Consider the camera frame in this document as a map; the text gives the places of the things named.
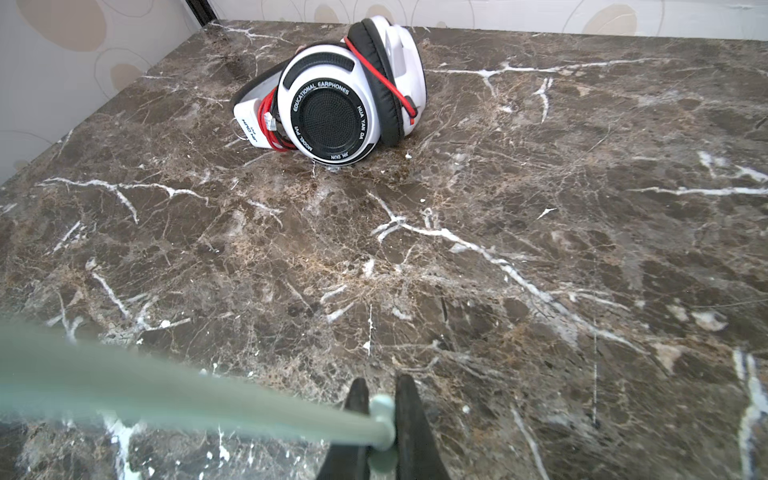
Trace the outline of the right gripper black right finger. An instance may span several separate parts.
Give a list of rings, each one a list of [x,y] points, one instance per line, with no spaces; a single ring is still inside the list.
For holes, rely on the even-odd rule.
[[[397,377],[395,428],[398,480],[449,480],[412,376]]]

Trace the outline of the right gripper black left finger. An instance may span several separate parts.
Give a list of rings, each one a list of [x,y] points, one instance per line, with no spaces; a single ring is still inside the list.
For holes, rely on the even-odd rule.
[[[359,377],[352,382],[343,411],[369,415],[369,389],[364,378]],[[357,437],[333,439],[316,479],[368,480],[371,476],[368,453],[369,445]]]

